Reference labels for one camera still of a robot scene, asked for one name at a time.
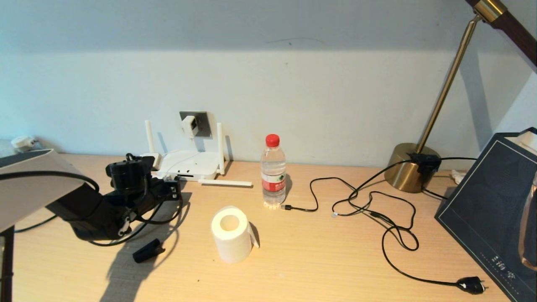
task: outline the water bottle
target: water bottle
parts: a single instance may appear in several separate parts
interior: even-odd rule
[[[285,200],[285,154],[280,148],[280,137],[269,134],[261,156],[263,201],[268,208],[279,208]]]

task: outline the tissue roll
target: tissue roll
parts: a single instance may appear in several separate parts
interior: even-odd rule
[[[252,249],[251,228],[246,215],[234,206],[219,210],[211,222],[216,248],[220,258],[237,263],[248,257]]]

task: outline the wall socket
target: wall socket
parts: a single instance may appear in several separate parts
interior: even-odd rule
[[[209,117],[207,116],[207,111],[180,111],[179,115],[181,116],[181,121],[187,116],[194,116],[196,118],[196,123],[198,123],[199,129],[196,137],[211,137],[211,126],[209,126]]]

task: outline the desk surface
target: desk surface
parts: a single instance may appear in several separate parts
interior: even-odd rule
[[[104,168],[117,156],[64,155],[82,173],[95,179],[101,193],[112,190]],[[309,182],[338,176],[357,185],[378,168],[289,164],[291,189],[286,204],[312,207]],[[381,251],[384,228],[365,215],[331,217],[331,205],[350,190],[337,181],[314,184],[319,199],[315,213],[269,210],[263,207],[259,164],[232,162],[221,179],[252,181],[253,189],[202,186],[187,182],[183,193],[190,208],[179,228],[148,226],[131,242],[97,247],[75,237],[69,225],[55,219],[32,231],[16,234],[13,301],[508,301],[496,284],[435,221],[439,200],[410,194],[379,182],[366,188],[411,201],[417,208],[413,228],[420,247],[404,250],[394,237],[387,253],[403,271],[421,278],[454,282],[479,276],[489,288],[472,296],[451,286],[411,280],[392,269]],[[429,189],[444,193],[454,183],[435,177]],[[240,208],[257,227],[261,248],[243,262],[220,260],[209,229],[213,214],[227,205]],[[409,222],[410,206],[375,197],[371,206],[398,224]],[[161,213],[164,218],[171,213]],[[341,205],[338,212],[350,211]],[[50,216],[43,209],[17,227]],[[165,240],[166,251],[154,261],[136,264],[132,253],[154,238]],[[409,245],[409,236],[404,237]]]

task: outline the brass lamp base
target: brass lamp base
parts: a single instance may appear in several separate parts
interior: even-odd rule
[[[408,154],[416,152],[417,144],[415,143],[400,143],[395,146],[394,152],[391,154],[389,165],[396,162],[409,160]],[[423,147],[422,154],[440,155],[429,147]],[[386,181],[394,188],[408,192],[408,193],[420,193],[423,187],[426,187],[431,181],[434,175],[434,171],[428,171],[424,173],[418,172],[418,164],[412,162],[406,162],[396,165],[384,173]]]

